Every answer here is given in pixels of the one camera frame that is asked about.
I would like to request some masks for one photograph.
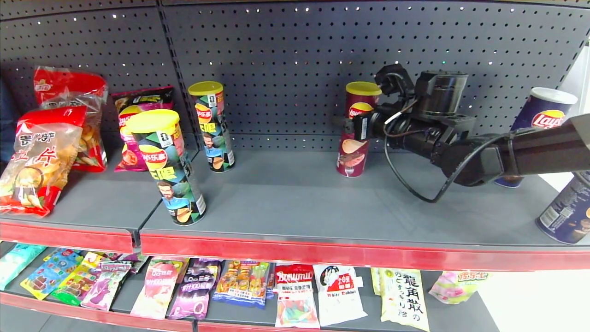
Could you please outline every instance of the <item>red snack bag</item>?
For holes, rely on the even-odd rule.
[[[276,327],[320,328],[313,300],[311,265],[279,265],[276,268]]]
[[[106,81],[96,74],[38,66],[33,83],[41,109],[87,106],[88,114],[72,169],[85,172],[104,171],[107,159],[100,137],[100,121],[109,92]]]
[[[17,124],[15,154],[0,177],[0,211],[49,214],[68,182],[86,106],[38,110]]]

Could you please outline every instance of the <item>white lid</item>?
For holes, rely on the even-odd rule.
[[[578,102],[578,97],[571,93],[550,89],[548,87],[534,87],[530,90],[530,95],[548,102],[573,105]]]

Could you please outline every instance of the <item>store shelf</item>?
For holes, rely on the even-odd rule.
[[[590,237],[567,246],[534,224],[557,193],[538,176],[516,190],[452,185],[429,204],[400,185],[381,154],[370,154],[356,179],[338,174],[328,152],[239,151],[223,174],[204,158],[194,167],[205,217],[180,227],[159,206],[140,230],[144,253],[433,271],[590,268]],[[428,196],[444,182],[423,158],[393,159]]]
[[[55,210],[40,218],[0,214],[0,239],[45,246],[133,252],[133,233],[160,202],[145,172],[114,172],[119,151],[102,173],[71,172]]]
[[[371,273],[368,268],[356,268],[356,271],[358,275],[363,277],[365,283],[365,286],[359,289],[359,293],[363,302],[363,309],[368,316],[358,320],[330,325],[322,328],[322,330],[367,332],[420,331],[413,327],[403,326],[389,321],[381,322],[381,297],[373,294]],[[422,282],[425,292],[432,287],[438,276],[440,276],[440,272],[422,272]],[[428,294],[425,294],[425,300],[431,332],[498,331],[494,320],[487,311],[486,305],[477,293],[469,301],[460,305],[443,304]],[[207,318],[199,322],[197,326],[199,332],[235,332],[247,330],[290,331],[291,329],[288,328],[274,328],[276,315],[276,297],[267,300],[264,310],[210,301]]]
[[[0,252],[4,255],[12,246],[9,242],[0,243]],[[82,307],[66,305],[51,297],[43,301],[34,298],[29,292],[20,286],[20,282],[33,273],[42,263],[53,248],[48,248],[41,253],[21,274],[18,275],[6,288],[0,292],[0,303],[14,307],[40,311],[42,313],[76,318],[81,320],[96,321],[100,323],[127,326],[135,328],[148,328],[158,331],[192,332],[192,321],[188,320],[153,320],[148,318],[130,316],[135,299],[143,288],[143,273],[129,276],[121,290],[117,293],[111,311],[100,311]]]

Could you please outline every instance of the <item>yellow lid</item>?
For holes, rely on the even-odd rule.
[[[179,121],[178,113],[171,109],[152,109],[131,116],[126,125],[130,132],[148,134],[174,128]]]
[[[191,96],[215,95],[222,91],[223,85],[213,81],[195,83],[188,88],[188,94]]]
[[[346,92],[357,96],[379,96],[382,93],[379,86],[371,82],[350,82],[346,85]]]

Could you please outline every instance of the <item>purple chip can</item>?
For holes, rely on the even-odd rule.
[[[569,109],[577,102],[578,98],[570,93],[547,87],[534,87],[530,90],[530,96],[510,130],[530,127],[549,129],[561,126]],[[494,182],[502,187],[518,188],[522,179],[523,177],[519,176],[509,176],[497,178]]]
[[[552,239],[573,245],[590,232],[590,171],[574,172],[535,223]]]

